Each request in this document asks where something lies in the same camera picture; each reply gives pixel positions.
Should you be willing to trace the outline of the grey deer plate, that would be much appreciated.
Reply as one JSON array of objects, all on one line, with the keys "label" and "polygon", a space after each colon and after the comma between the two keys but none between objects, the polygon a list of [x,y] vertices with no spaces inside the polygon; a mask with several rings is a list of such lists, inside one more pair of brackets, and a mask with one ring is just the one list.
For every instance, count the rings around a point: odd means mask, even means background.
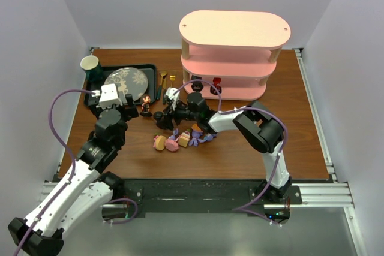
[{"label": "grey deer plate", "polygon": [[124,95],[131,94],[137,101],[148,88],[148,78],[145,73],[137,68],[125,67],[112,72],[107,76],[105,85],[115,84],[119,92]]}]

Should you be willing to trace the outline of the red head figurine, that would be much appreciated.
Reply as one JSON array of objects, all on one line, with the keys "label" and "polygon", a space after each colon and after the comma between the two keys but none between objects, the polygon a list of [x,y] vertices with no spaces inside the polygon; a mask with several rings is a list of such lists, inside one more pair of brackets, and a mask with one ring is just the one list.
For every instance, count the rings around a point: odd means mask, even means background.
[{"label": "red head figurine", "polygon": [[220,95],[222,93],[220,77],[214,77],[212,79],[212,86],[210,87],[210,93],[213,95]]}]

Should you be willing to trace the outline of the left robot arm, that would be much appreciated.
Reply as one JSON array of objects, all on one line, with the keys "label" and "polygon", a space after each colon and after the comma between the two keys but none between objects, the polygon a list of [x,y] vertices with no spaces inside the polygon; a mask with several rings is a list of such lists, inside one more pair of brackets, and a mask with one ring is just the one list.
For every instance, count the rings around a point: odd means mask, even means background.
[{"label": "left robot arm", "polygon": [[93,91],[98,97],[97,121],[88,141],[77,155],[67,174],[49,195],[24,218],[14,218],[8,230],[17,248],[28,255],[58,255],[64,239],[81,220],[103,204],[123,202],[134,207],[131,221],[138,213],[137,203],[127,198],[123,180],[106,173],[107,166],[125,144],[127,122],[137,117],[132,96]]}]

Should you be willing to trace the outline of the aluminium frame rail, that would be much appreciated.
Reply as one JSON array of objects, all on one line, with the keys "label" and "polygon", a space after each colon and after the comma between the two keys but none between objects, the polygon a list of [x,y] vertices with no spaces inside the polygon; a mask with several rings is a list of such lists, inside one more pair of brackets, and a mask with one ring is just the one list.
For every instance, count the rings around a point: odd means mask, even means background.
[{"label": "aluminium frame rail", "polygon": [[299,183],[297,186],[300,188],[304,207],[342,208],[357,255],[367,255],[347,183]]}]

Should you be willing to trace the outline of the purple octopus orange hat toy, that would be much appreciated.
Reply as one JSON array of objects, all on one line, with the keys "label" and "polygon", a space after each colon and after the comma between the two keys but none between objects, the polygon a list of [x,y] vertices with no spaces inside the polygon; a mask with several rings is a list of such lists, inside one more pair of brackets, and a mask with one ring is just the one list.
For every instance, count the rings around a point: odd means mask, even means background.
[{"label": "purple octopus orange hat toy", "polygon": [[203,131],[199,128],[197,124],[192,125],[191,127],[191,138],[188,142],[189,146],[195,146],[197,147],[199,144],[204,143],[207,141],[207,139],[203,136]]}]

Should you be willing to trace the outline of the black helmet figurine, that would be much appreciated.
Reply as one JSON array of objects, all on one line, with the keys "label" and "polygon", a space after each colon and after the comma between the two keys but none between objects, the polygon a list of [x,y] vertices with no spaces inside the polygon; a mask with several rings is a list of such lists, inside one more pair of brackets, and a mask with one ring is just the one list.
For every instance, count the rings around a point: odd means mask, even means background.
[{"label": "black helmet figurine", "polygon": [[201,92],[204,88],[203,83],[201,82],[201,77],[192,75],[191,76],[192,80],[196,80],[195,82],[192,82],[191,88],[193,92]]}]

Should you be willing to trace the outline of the strawberry cake toy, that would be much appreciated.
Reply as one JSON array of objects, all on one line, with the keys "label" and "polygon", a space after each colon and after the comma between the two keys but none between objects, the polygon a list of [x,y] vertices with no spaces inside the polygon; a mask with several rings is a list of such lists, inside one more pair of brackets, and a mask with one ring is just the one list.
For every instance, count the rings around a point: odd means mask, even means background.
[{"label": "strawberry cake toy", "polygon": [[191,138],[191,132],[189,130],[186,130],[185,132],[181,133],[181,135],[178,137],[178,144],[181,147],[187,147]]}]

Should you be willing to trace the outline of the pink three-tier shelf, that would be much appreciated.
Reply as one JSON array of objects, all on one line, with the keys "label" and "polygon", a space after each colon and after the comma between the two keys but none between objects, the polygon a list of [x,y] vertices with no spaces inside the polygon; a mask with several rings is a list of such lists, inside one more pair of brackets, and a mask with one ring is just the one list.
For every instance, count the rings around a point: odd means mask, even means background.
[{"label": "pink three-tier shelf", "polygon": [[[256,100],[277,58],[289,41],[291,28],[270,12],[197,10],[179,23],[184,89],[192,93],[191,76],[201,77],[203,97]],[[210,93],[212,79],[221,78],[222,93]]]}]

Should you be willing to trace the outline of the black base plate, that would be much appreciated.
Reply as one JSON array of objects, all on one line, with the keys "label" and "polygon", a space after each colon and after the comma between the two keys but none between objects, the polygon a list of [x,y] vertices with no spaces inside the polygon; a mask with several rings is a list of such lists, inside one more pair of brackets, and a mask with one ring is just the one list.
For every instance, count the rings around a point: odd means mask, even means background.
[{"label": "black base plate", "polygon": [[249,210],[283,222],[290,217],[290,208],[302,204],[298,186],[286,189],[284,195],[263,193],[264,180],[214,179],[125,179],[113,198],[105,204],[102,217],[112,219],[138,218],[148,213],[235,213],[246,205]]}]

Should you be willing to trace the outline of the black-haired ninja figurine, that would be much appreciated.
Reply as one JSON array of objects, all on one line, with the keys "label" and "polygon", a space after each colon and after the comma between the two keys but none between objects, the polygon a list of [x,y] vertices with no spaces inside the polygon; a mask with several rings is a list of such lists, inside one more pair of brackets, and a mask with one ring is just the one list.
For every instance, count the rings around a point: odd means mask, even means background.
[{"label": "black-haired ninja figurine", "polygon": [[166,129],[164,126],[164,115],[163,112],[157,111],[153,114],[153,119],[155,121],[155,124],[160,129]]}]

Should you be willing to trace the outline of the pink donut toy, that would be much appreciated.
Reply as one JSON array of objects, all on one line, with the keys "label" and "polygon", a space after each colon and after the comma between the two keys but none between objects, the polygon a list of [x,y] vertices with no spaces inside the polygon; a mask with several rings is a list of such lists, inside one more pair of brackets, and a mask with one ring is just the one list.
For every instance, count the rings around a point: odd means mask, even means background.
[{"label": "pink donut toy", "polygon": [[165,136],[163,135],[156,135],[154,137],[154,144],[153,144],[153,148],[157,151],[162,151],[165,149],[165,141],[166,141],[166,138]]}]

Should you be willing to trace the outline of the dark green cup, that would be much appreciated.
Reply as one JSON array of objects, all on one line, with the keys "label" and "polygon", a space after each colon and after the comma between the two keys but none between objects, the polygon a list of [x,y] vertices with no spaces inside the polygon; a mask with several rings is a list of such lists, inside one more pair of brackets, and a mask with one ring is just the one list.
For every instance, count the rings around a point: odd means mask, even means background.
[{"label": "dark green cup", "polygon": [[97,82],[103,79],[103,69],[96,56],[85,56],[80,61],[80,67],[85,72],[87,81]]}]

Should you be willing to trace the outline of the brown-haired red figurine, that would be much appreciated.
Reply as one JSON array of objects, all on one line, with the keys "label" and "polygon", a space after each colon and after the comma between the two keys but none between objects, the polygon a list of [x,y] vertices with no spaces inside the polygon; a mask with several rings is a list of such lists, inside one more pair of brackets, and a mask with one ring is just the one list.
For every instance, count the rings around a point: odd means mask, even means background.
[{"label": "brown-haired red figurine", "polygon": [[141,112],[140,115],[143,117],[151,117],[152,113],[150,111],[151,97],[147,94],[142,95],[141,97]]}]

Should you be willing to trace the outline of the purple bear toy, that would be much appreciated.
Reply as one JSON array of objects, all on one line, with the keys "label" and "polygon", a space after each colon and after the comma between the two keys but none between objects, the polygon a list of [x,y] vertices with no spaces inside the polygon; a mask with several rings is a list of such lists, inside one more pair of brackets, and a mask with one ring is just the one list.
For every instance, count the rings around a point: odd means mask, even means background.
[{"label": "purple bear toy", "polygon": [[199,141],[200,143],[210,142],[210,141],[213,141],[213,139],[215,139],[216,137],[217,137],[217,134],[207,133]]}]

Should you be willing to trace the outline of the pink bunny toy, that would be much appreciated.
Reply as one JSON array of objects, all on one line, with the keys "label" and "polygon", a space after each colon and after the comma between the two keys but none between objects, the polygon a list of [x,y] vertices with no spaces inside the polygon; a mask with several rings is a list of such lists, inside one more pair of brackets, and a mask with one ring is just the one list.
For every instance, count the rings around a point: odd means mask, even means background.
[{"label": "pink bunny toy", "polygon": [[170,152],[176,152],[179,149],[178,129],[173,130],[172,135],[164,142],[165,148]]}]

